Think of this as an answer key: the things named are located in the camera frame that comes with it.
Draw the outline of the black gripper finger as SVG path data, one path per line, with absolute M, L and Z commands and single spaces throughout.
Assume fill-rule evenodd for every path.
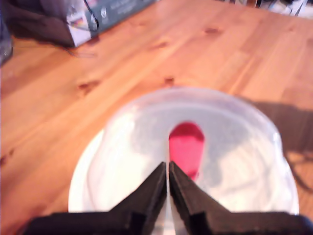
M 190 235 L 230 235 L 230 211 L 201 190 L 179 166 L 169 163 L 170 194 Z
M 150 235 L 167 197 L 166 163 L 109 211 L 109 235 Z

